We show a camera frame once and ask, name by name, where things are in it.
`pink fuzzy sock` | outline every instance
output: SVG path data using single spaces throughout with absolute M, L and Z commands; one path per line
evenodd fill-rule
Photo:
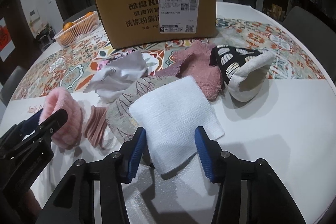
M 47 95 L 39 123 L 41 124 L 60 108 L 68 113 L 68 121 L 54 133 L 51 139 L 59 147 L 71 149 L 80 137 L 83 115 L 77 101 L 64 87 L 55 88 Z

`qr code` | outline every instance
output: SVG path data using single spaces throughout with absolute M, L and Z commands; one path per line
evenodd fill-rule
M 181 11 L 189 10 L 189 3 L 181 3 Z
M 186 25 L 185 32 L 194 32 L 194 25 Z

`round white table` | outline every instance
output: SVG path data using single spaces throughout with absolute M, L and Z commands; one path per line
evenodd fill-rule
M 306 223 L 316 223 L 336 197 L 336 87 L 308 49 L 263 13 L 250 6 L 217 3 L 217 17 L 278 27 L 305 51 L 325 78 L 267 79 L 261 92 L 247 104 L 237 106 L 225 95 L 212 103 L 225 131 L 217 140 L 222 149 L 244 160 L 265 158 L 287 187 Z M 59 50 L 54 43 L 35 63 Z M 103 105 L 95 92 L 73 92 L 72 96 L 84 110 L 84 122 L 90 116 L 91 105 Z M 0 135 L 14 123 L 29 118 L 43 103 L 44 97 L 12 100 L 1 122 Z M 93 148 L 83 138 L 72 150 L 59 149 L 54 143 L 51 146 L 54 158 L 32 185 L 41 206 L 76 159 L 100 160 L 119 150 L 121 144 L 115 138 L 110 147 L 102 150 Z M 140 165 L 133 182 L 123 185 L 131 223 L 210 223 L 218 189 L 218 185 L 205 178 L 198 155 L 170 177 L 161 177 L 155 170 Z M 101 223 L 98 182 L 95 218 L 96 223 Z

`gray fabric with branch print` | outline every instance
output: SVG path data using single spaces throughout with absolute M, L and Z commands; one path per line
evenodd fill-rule
M 110 104 L 106 113 L 106 121 L 112 134 L 116 136 L 120 143 L 131 140 L 138 127 L 137 122 L 129 114 L 128 109 L 130 105 L 142 95 L 175 80 L 178 80 L 175 76 L 147 76 L 139 78 L 117 100 Z M 105 136 L 104 138 L 104 143 L 109 143 L 107 140 L 109 136 Z

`patterned table runner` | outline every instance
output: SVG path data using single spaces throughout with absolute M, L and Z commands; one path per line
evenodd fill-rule
M 216 38 L 199 39 L 203 43 L 228 44 L 235 47 L 268 48 L 276 58 L 267 77 L 270 79 L 325 79 L 313 60 L 280 28 L 237 19 L 216 20 Z M 46 96 L 63 86 L 69 92 L 83 91 L 99 64 L 128 51 L 140 50 L 148 73 L 168 67 L 175 51 L 190 47 L 196 39 L 173 40 L 114 50 L 100 25 L 89 36 L 35 64 L 20 82 L 13 100 Z

